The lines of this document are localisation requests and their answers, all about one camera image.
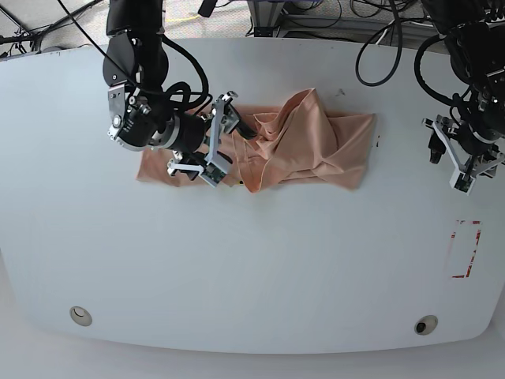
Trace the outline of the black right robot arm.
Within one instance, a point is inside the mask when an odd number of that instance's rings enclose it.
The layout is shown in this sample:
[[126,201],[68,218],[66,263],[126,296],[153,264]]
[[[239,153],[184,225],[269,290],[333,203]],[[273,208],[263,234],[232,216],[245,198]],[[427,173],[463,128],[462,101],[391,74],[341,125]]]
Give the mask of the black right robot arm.
[[[110,2],[107,36],[103,78],[109,86],[109,138],[135,152],[170,150],[174,156],[167,164],[168,175],[182,173],[217,186],[233,163],[219,150],[221,136],[238,132],[246,140],[256,137],[232,104],[237,94],[211,96],[200,63],[165,36],[161,1]],[[200,91],[184,81],[163,88],[169,70],[165,46],[191,63]]]

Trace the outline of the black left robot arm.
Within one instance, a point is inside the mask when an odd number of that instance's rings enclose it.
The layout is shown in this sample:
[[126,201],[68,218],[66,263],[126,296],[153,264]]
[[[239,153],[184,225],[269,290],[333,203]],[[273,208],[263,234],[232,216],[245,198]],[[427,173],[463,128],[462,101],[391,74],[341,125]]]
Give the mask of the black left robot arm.
[[[454,165],[453,189],[470,193],[478,177],[493,178],[504,162],[497,141],[504,137],[504,3],[502,1],[424,1],[436,34],[418,48],[417,83],[449,108],[449,116],[424,119],[431,129],[430,161],[448,154]],[[466,92],[450,97],[432,89],[422,77],[421,59],[432,45],[445,44],[451,68]]]

